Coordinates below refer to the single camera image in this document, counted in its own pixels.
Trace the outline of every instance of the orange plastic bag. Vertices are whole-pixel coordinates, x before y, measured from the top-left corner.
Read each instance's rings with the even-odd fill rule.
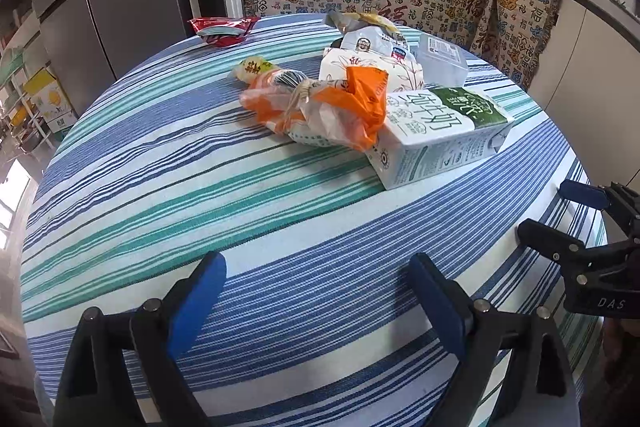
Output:
[[[240,103],[261,124],[297,142],[365,151],[385,121],[388,73],[364,66],[346,71],[347,80],[338,86],[295,79],[303,75],[299,71],[267,71],[241,93]]]
[[[333,143],[366,151],[385,122],[388,73],[366,66],[347,66],[346,72],[344,89],[319,89],[300,109],[312,131]]]

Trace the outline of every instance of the white cabinet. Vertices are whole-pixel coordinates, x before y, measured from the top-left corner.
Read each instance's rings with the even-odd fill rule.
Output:
[[[527,91],[543,109],[556,92],[569,63],[585,12],[586,8],[574,0],[561,1],[558,22],[551,30],[545,51],[540,54],[538,71]]]
[[[640,53],[587,11],[546,108],[594,184],[628,184],[640,167]]]

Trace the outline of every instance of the round table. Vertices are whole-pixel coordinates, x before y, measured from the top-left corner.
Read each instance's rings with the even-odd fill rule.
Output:
[[[408,41],[419,32],[404,28]],[[517,247],[526,217],[589,246],[606,242],[593,209],[559,198],[586,175],[546,114],[491,65],[467,54],[467,86],[516,118],[500,152],[384,190],[365,155],[275,136],[238,103],[228,72],[263,55],[317,77],[337,31],[320,14],[260,20],[241,45],[193,38],[110,87],[73,127],[33,204],[22,309],[36,368],[55,397],[84,309],[105,314],[162,297],[209,250],[228,279],[179,361],[219,425],[405,426],[424,418],[457,360],[440,346],[405,280],[429,253],[473,298],[554,313],[578,392],[600,321],[562,307],[558,266]],[[132,383],[159,419],[133,356]],[[497,361],[474,420],[492,410]]]

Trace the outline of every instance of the plastic container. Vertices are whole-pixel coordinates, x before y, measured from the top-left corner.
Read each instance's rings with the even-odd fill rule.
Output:
[[[422,66],[425,84],[444,87],[463,87],[468,66],[462,49],[433,35],[420,35],[415,59]]]

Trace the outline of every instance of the kitchen counter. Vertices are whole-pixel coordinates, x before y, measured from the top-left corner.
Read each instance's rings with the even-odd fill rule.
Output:
[[[617,0],[574,0],[593,12],[640,52],[640,19]]]
[[[593,184],[640,187],[640,20],[615,0],[561,0],[529,95]],[[622,239],[607,223],[610,240]]]

